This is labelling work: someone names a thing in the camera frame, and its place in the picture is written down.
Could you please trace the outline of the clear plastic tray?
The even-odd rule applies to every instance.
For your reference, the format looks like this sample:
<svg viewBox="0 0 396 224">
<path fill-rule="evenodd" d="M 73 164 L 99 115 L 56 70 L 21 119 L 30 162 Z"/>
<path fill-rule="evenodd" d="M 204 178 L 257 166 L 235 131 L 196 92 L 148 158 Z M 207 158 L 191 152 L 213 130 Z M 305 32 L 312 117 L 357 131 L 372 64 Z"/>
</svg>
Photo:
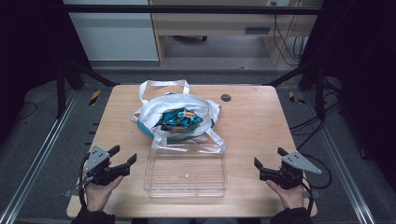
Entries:
<svg viewBox="0 0 396 224">
<path fill-rule="evenodd" d="M 151 149 L 144 189 L 150 198 L 221 198 L 227 189 L 225 153 L 193 145 Z"/>
</svg>

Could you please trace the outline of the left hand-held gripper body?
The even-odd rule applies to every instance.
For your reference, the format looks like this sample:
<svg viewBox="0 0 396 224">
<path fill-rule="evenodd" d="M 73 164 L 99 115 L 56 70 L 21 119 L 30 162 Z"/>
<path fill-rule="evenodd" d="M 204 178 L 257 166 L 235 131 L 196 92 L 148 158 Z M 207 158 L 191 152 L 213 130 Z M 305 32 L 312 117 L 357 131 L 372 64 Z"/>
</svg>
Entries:
<svg viewBox="0 0 396 224">
<path fill-rule="evenodd" d="M 110 156 L 99 146 L 93 146 L 89 153 L 85 173 L 88 180 L 95 185 L 106 186 L 119 176 L 130 174 L 130 167 L 126 162 L 115 167 L 110 167 Z"/>
</svg>

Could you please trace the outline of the white cabinet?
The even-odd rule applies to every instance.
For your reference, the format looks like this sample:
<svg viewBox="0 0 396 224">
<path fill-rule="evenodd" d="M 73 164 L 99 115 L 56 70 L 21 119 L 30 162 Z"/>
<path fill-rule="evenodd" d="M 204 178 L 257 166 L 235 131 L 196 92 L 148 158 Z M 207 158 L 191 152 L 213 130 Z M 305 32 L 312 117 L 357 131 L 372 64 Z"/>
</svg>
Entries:
<svg viewBox="0 0 396 224">
<path fill-rule="evenodd" d="M 70 13 L 91 62 L 158 61 L 149 13 Z"/>
</svg>

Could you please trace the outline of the white tote bag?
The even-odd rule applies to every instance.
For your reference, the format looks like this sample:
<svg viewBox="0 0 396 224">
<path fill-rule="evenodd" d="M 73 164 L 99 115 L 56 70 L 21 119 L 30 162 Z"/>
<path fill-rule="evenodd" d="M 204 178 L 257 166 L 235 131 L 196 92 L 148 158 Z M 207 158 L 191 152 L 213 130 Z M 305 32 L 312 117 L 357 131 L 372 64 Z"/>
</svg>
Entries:
<svg viewBox="0 0 396 224">
<path fill-rule="evenodd" d="M 151 100 L 144 98 L 148 87 L 164 88 L 168 86 L 179 86 L 182 93 L 168 92 Z M 139 100 L 142 102 L 142 106 L 132 114 L 131 120 L 137 124 L 142 133 L 152 139 L 151 147 L 153 149 L 193 145 L 225 151 L 225 141 L 213 131 L 219 118 L 221 106 L 211 100 L 190 94 L 190 86 L 185 79 L 176 81 L 148 80 L 140 85 Z M 181 107 L 193 110 L 203 119 L 193 132 L 166 132 L 162 131 L 159 126 L 155 127 L 164 111 Z"/>
</svg>

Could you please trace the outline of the pile of blue snack packets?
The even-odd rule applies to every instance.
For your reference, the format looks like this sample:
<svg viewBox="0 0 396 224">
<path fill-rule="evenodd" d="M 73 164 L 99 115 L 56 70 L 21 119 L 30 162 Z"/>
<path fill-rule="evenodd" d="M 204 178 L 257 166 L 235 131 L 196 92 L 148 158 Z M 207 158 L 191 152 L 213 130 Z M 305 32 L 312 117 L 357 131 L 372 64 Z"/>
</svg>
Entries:
<svg viewBox="0 0 396 224">
<path fill-rule="evenodd" d="M 166 132 L 193 132 L 203 121 L 193 110 L 186 107 L 169 109 L 162 113 L 155 127 Z"/>
</svg>

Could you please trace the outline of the black curtain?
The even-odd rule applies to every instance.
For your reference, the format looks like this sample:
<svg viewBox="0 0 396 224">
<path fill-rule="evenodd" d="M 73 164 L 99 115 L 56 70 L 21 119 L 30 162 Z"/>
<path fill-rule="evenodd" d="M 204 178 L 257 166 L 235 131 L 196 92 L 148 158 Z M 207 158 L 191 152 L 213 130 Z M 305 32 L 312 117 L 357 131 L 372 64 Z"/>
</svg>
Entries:
<svg viewBox="0 0 396 224">
<path fill-rule="evenodd" d="M 396 0 L 323 0 L 303 61 L 342 83 L 367 153 L 396 190 Z"/>
<path fill-rule="evenodd" d="M 91 66 L 64 0 L 0 0 L 0 141 L 26 93 L 55 79 L 64 61 Z"/>
</svg>

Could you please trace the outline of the person's left hand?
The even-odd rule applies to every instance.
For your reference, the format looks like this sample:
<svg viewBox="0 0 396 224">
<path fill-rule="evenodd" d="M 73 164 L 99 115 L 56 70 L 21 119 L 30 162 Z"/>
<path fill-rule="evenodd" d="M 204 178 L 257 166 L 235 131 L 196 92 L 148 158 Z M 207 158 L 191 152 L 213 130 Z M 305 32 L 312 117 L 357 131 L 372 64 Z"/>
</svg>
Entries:
<svg viewBox="0 0 396 224">
<path fill-rule="evenodd" d="M 123 176 L 117 177 L 106 186 L 90 183 L 86 189 L 86 204 L 90 212 L 102 212 L 110 198 L 112 191 L 121 183 Z"/>
</svg>

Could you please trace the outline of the yellow black floor tape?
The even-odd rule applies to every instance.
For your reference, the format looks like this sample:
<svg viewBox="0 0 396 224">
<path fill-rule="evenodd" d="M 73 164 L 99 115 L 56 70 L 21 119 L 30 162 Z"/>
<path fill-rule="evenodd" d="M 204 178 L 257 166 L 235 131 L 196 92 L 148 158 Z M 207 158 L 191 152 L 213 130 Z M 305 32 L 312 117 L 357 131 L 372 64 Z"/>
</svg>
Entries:
<svg viewBox="0 0 396 224">
<path fill-rule="evenodd" d="M 292 91 L 289 91 L 289 99 L 291 102 L 294 102 L 296 104 L 305 105 L 305 100 L 296 99 Z"/>
<path fill-rule="evenodd" d="M 92 94 L 92 98 L 91 98 L 91 100 L 89 102 L 89 105 L 95 105 L 100 93 L 101 93 L 100 90 L 94 91 L 94 93 Z"/>
</svg>

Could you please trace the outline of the light wooden desk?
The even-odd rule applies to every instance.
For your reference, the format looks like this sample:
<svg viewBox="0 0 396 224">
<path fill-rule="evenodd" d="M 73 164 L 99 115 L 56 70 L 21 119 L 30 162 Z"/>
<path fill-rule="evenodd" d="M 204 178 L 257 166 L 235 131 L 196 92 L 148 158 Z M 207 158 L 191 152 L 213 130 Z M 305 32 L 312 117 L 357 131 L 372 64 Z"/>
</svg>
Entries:
<svg viewBox="0 0 396 224">
<path fill-rule="evenodd" d="M 324 0 L 148 0 L 152 6 L 321 7 Z M 291 37 L 310 36 L 315 15 L 177 14 L 152 15 L 156 35 L 257 35 L 273 65 L 291 48 Z"/>
</svg>

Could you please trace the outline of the aluminium floor rail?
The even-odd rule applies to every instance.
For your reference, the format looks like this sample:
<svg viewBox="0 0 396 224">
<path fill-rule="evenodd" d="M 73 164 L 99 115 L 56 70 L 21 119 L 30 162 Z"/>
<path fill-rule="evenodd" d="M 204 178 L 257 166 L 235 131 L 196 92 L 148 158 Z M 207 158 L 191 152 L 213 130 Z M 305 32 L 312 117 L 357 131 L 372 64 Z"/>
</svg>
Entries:
<svg viewBox="0 0 396 224">
<path fill-rule="evenodd" d="M 78 91 L 70 91 L 70 95 L 66 101 L 65 110 L 61 113 L 61 116 L 54 121 L 23 180 L 19 184 L 12 199 L 7 204 L 7 207 L 0 215 L 0 224 L 13 224 L 16 220 L 18 213 L 21 211 L 21 207 L 23 206 L 29 192 L 31 191 L 33 184 L 41 172 L 48 155 L 50 154 L 61 130 L 64 127 L 64 124 L 69 117 L 70 112 L 75 105 L 77 97 Z"/>
<path fill-rule="evenodd" d="M 323 101 L 325 120 L 316 121 L 318 130 L 313 134 L 313 138 L 300 145 L 302 152 L 316 158 L 315 164 L 324 169 L 322 183 L 327 182 L 329 176 L 332 176 L 329 186 L 320 190 L 319 200 L 327 203 L 326 207 L 319 207 L 319 212 L 334 208 L 337 213 L 332 212 L 332 218 L 347 223 L 347 218 L 344 217 L 346 210 L 346 214 L 354 213 L 353 220 L 358 224 L 376 224 L 358 186 L 357 177 L 354 176 L 357 171 L 364 172 L 357 142 L 345 122 L 345 116 L 341 113 L 341 105 L 336 97 L 326 93 Z"/>
</svg>

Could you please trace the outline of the black metal stand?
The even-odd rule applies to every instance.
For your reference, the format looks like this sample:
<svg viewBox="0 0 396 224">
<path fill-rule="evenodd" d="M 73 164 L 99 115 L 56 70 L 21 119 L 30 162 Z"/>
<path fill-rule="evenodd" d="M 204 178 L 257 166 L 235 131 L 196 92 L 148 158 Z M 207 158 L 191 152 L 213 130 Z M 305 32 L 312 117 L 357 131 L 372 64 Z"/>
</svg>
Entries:
<svg viewBox="0 0 396 224">
<path fill-rule="evenodd" d="M 80 76 L 81 74 L 85 74 L 108 87 L 117 86 L 116 82 L 100 76 L 89 67 L 83 66 L 74 61 L 63 61 L 56 69 L 58 100 L 58 112 L 56 116 L 57 119 L 59 119 L 66 110 L 64 82 L 67 81 L 73 90 L 81 90 L 84 86 L 84 82 Z"/>
<path fill-rule="evenodd" d="M 317 113 L 321 121 L 325 120 L 325 108 L 324 108 L 324 69 L 318 63 L 303 63 L 297 68 L 289 71 L 286 75 L 279 77 L 269 83 L 265 83 L 265 86 L 276 87 L 281 83 L 296 77 L 297 75 L 302 75 L 300 79 L 298 88 L 302 91 L 309 90 L 313 84 L 316 84 L 316 94 L 315 94 L 315 112 Z"/>
</svg>

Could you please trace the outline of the black horizontal frame bar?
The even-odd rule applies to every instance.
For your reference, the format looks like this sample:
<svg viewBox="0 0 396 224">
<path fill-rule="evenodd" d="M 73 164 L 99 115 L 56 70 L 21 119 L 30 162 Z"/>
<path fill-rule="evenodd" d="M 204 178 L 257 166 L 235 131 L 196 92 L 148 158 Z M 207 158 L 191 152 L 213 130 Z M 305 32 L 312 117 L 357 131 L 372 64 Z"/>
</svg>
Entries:
<svg viewBox="0 0 396 224">
<path fill-rule="evenodd" d="M 65 5 L 68 12 L 82 13 L 177 13 L 177 14 L 265 14 L 319 15 L 318 7 L 237 7 L 237 6 L 142 6 L 142 5 Z"/>
</svg>

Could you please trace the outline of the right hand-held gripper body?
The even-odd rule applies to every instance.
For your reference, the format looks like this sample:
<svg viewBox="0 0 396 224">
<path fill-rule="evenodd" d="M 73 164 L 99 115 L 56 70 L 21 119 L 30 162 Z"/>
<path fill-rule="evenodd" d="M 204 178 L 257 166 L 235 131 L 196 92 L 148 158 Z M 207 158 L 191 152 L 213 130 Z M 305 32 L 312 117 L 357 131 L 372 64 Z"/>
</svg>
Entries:
<svg viewBox="0 0 396 224">
<path fill-rule="evenodd" d="M 304 172 L 317 175 L 322 174 L 322 171 L 316 165 L 298 151 L 280 157 L 281 164 L 278 170 L 269 169 L 264 166 L 259 170 L 261 181 L 272 180 L 282 189 L 292 189 L 302 184 Z"/>
</svg>

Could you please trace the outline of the person's right hand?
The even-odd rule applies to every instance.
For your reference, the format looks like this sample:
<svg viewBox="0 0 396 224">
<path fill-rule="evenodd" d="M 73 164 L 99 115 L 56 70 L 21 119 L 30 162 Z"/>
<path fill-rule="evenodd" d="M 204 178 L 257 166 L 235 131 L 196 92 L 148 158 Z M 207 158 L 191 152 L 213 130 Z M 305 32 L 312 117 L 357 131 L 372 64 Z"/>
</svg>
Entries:
<svg viewBox="0 0 396 224">
<path fill-rule="evenodd" d="M 295 209 L 304 207 L 304 187 L 297 186 L 292 189 L 282 189 L 272 180 L 266 180 L 265 183 L 279 197 L 285 209 Z"/>
</svg>

